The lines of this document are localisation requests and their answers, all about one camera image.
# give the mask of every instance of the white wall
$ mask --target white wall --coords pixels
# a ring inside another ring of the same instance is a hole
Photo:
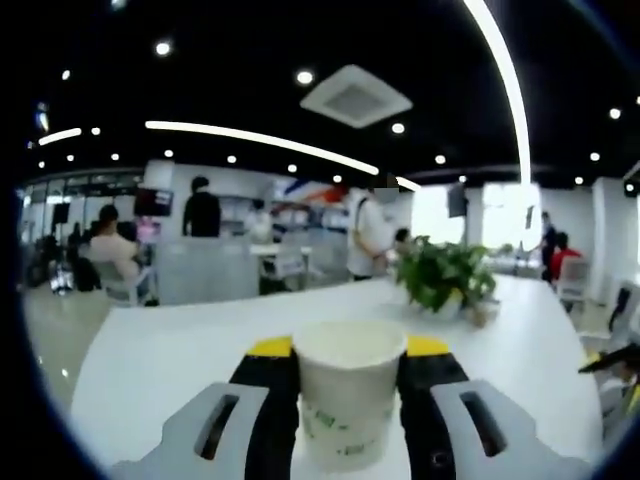
[[[592,259],[594,250],[593,193],[590,188],[540,189],[542,210],[549,212],[556,229],[569,235],[572,248]]]

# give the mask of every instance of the paper cup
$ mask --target paper cup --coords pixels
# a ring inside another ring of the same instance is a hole
[[[307,450],[327,472],[360,470],[386,449],[407,340],[391,322],[332,322],[293,335]]]

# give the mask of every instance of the green plant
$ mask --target green plant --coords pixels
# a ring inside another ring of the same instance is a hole
[[[475,245],[435,245],[429,237],[417,237],[413,248],[400,259],[397,282],[404,284],[409,302],[438,312],[450,296],[460,295],[462,305],[474,308],[496,287],[483,265],[487,249]]]

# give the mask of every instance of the person in red shirt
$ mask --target person in red shirt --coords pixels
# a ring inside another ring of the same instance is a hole
[[[560,278],[560,269],[562,268],[562,261],[565,257],[582,257],[580,252],[569,248],[569,235],[565,232],[558,233],[556,244],[559,251],[555,252],[553,257],[551,257],[551,278],[553,278],[554,281]]]

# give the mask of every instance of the white chair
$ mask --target white chair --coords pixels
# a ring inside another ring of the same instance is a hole
[[[555,286],[561,301],[583,306],[589,287],[589,261],[582,257],[565,257]]]
[[[137,307],[144,305],[147,300],[156,297],[156,279],[153,268],[146,267],[140,271],[137,278],[126,280],[113,262],[92,262],[102,288],[114,304],[122,307]],[[144,297],[138,296],[138,287],[147,281],[149,287]]]

